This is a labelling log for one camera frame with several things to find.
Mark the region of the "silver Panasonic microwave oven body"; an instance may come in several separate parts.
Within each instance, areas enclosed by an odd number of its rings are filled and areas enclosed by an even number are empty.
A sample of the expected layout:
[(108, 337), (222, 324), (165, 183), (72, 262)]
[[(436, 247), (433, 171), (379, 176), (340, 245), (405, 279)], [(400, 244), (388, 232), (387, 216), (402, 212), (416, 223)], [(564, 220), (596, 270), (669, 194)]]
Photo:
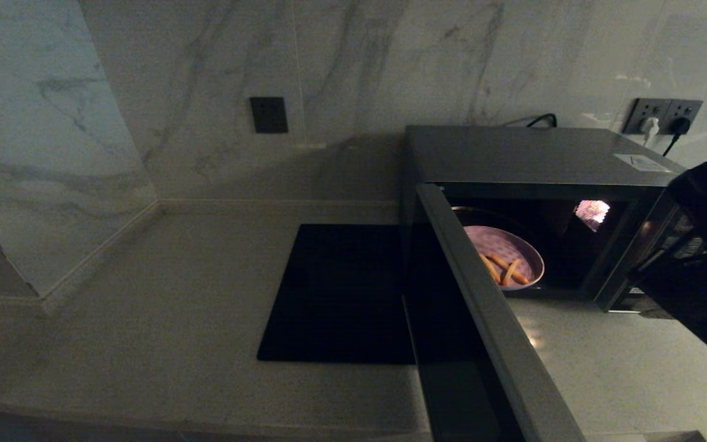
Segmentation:
[[(642, 173), (613, 156), (645, 155), (670, 173)], [(451, 209), (476, 207), (516, 220), (534, 236), (544, 264), (522, 298), (597, 303), (627, 312), (643, 292), (627, 274), (668, 235), (679, 210), (666, 188), (684, 168), (606, 129), (408, 126), (405, 190), (441, 188)]]

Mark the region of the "black glass induction cooktop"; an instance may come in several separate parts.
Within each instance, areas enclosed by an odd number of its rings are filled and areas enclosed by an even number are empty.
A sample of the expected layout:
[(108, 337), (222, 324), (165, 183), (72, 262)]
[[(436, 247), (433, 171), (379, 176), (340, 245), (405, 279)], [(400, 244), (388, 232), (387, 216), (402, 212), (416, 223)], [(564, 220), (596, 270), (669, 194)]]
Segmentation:
[(298, 227), (257, 359), (413, 365), (396, 225)]

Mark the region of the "purple plate with fries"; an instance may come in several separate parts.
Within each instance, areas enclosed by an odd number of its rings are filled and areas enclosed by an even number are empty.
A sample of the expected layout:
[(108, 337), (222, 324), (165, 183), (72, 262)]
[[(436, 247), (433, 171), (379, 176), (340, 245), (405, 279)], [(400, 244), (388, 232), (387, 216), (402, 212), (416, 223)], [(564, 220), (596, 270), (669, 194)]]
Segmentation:
[[(522, 238), (505, 230), (480, 225), (466, 226), (464, 227), (464, 232), (468, 235), (468, 239), (473, 244), (477, 254), (484, 254), (486, 257), (495, 254), (507, 263), (519, 258), (518, 269), (530, 282), (527, 285), (511, 282), (508, 287), (497, 285), (499, 288), (505, 289), (505, 291), (527, 289), (536, 285), (544, 277), (545, 265), (543, 258), (538, 250)], [(501, 279), (503, 269), (500, 267), (499, 269)]]

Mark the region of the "dark single wall socket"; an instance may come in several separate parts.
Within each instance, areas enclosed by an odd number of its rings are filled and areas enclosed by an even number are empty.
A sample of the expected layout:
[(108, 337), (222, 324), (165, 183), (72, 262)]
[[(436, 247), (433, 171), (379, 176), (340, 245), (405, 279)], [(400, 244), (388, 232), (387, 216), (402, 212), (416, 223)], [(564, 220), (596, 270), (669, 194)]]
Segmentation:
[(289, 126), (283, 97), (250, 97), (256, 134), (287, 134)]

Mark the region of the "dark glass microwave door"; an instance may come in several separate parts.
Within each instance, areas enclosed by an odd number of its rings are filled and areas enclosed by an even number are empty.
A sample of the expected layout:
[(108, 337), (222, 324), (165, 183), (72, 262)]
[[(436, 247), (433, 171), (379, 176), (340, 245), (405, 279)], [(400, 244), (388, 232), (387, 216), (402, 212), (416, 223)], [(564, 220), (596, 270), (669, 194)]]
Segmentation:
[(433, 442), (586, 442), (441, 188), (403, 199), (402, 298)]

